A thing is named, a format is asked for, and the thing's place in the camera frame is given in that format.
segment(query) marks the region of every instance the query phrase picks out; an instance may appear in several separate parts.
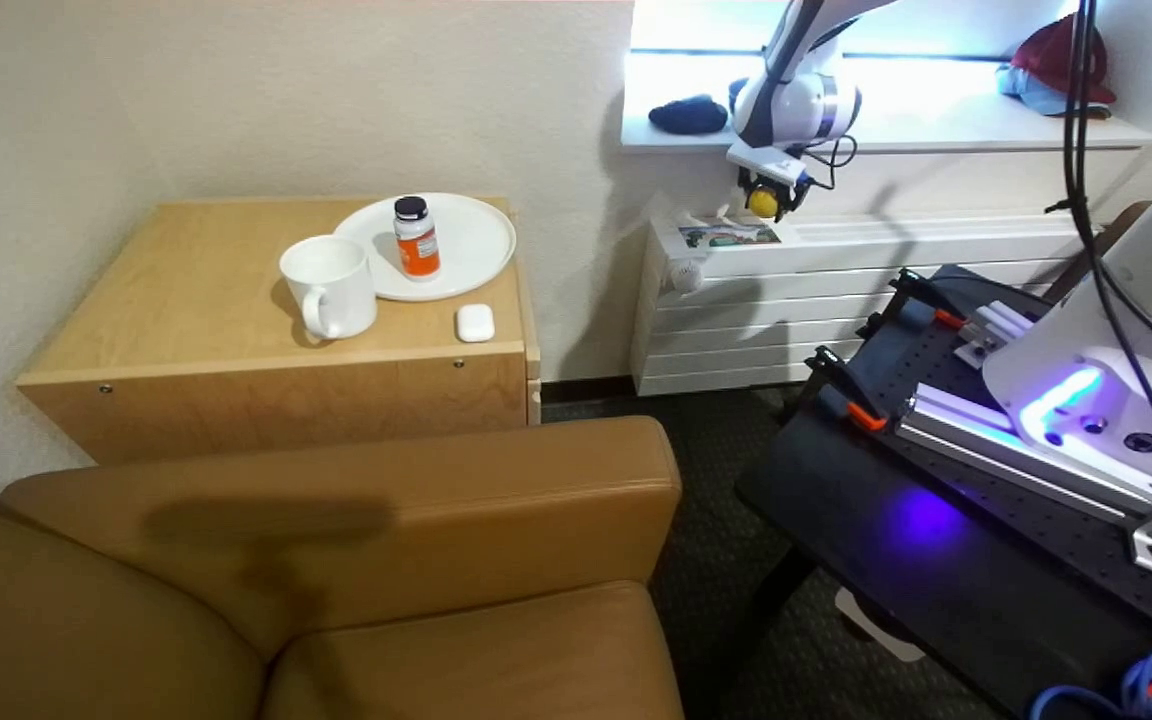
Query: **bottle cap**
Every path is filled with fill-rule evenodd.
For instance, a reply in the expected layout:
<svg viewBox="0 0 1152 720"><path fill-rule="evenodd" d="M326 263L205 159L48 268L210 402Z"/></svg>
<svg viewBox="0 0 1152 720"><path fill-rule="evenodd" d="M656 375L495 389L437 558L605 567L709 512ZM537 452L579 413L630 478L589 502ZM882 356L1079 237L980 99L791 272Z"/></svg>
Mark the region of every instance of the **bottle cap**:
<svg viewBox="0 0 1152 720"><path fill-rule="evenodd" d="M426 221L426 196L402 196L397 203L392 203L392 211L402 216L402 221Z"/></svg>

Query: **white cup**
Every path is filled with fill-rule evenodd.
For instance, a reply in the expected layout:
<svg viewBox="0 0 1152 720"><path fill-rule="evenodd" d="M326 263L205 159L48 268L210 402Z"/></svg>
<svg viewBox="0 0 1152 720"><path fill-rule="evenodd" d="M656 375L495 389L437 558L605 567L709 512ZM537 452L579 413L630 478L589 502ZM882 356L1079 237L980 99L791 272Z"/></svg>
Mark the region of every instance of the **white cup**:
<svg viewBox="0 0 1152 720"><path fill-rule="evenodd" d="M283 248L280 272L314 342L362 337L372 327L378 289L363 248L331 237L305 237Z"/></svg>

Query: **white plate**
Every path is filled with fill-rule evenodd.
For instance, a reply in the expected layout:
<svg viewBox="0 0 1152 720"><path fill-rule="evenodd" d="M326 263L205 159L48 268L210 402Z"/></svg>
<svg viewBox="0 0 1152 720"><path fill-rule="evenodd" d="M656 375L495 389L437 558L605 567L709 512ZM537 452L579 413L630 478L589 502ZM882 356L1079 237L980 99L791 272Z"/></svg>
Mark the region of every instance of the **white plate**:
<svg viewBox="0 0 1152 720"><path fill-rule="evenodd" d="M389 301L445 301L472 289L483 289L503 272L518 248L513 221L483 199L452 190L422 190L428 221L439 237L439 272L410 277L392 237L392 199L378 199L335 223L335 237L363 244L372 260L378 296Z"/></svg>

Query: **dark floor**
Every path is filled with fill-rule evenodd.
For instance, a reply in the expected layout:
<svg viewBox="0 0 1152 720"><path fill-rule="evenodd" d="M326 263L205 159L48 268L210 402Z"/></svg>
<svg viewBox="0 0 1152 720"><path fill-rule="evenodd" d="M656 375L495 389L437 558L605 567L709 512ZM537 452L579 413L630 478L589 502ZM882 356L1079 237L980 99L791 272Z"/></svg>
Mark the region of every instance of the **dark floor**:
<svg viewBox="0 0 1152 720"><path fill-rule="evenodd" d="M547 399L543 419L656 414L686 470L686 502L652 580L688 714L704 720L996 720L936 659L902 665L835 614L835 580L811 570L762 643L731 635L784 540L731 484L769 448L784 389L635 399Z"/></svg>

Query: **wooden tabletop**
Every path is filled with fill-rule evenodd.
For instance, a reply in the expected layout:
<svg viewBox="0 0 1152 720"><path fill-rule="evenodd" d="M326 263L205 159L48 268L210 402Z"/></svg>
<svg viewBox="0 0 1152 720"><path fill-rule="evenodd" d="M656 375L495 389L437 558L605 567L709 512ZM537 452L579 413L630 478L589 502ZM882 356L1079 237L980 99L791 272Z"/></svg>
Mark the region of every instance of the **wooden tabletop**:
<svg viewBox="0 0 1152 720"><path fill-rule="evenodd" d="M518 260L452 301L381 301L363 337L309 342L280 280L280 251L331 232L372 199L210 199L166 203L98 277L19 383L93 375L198 375L254 369L381 363L426 356L528 352ZM495 338L459 342L452 311L495 307Z"/></svg>

